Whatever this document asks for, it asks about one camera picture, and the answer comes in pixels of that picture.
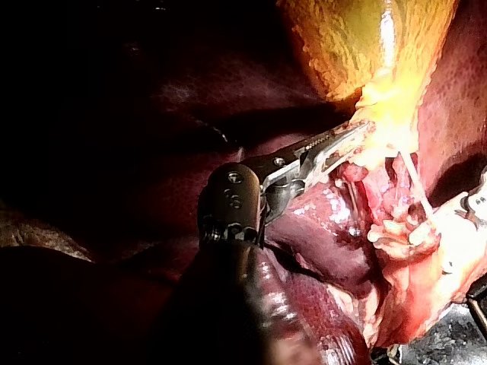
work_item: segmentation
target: metal jaw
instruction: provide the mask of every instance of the metal jaw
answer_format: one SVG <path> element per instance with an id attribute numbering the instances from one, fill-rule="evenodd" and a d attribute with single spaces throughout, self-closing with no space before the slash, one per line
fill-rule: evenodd
<path id="1" fill-rule="evenodd" d="M 360 145 L 369 123 L 339 125 L 272 154 L 226 163 L 208 179 L 198 204 L 201 242 L 260 241 L 263 227 Z"/>
<path id="2" fill-rule="evenodd" d="M 265 224 L 275 221 L 292 199 L 346 161 L 362 142 L 368 126 L 369 122 L 363 122 L 347 128 L 344 123 L 272 154 L 244 160 L 242 164 L 259 178 L 261 196 L 268 206 Z M 338 150 L 345 153 L 338 155 Z"/>
<path id="3" fill-rule="evenodd" d="M 480 174 L 480 185 L 469 192 L 462 201 L 462 206 L 466 213 L 460 212 L 460 215 L 473 222 L 477 230 L 487 227 L 487 166 Z"/>

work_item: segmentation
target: yellow fat tissue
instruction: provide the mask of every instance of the yellow fat tissue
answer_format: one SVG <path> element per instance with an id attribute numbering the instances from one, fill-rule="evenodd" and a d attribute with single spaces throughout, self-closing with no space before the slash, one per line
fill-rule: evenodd
<path id="1" fill-rule="evenodd" d="M 320 96 L 371 120 L 360 154 L 373 170 L 416 152 L 418 107 L 457 0 L 279 0 L 295 52 Z"/>

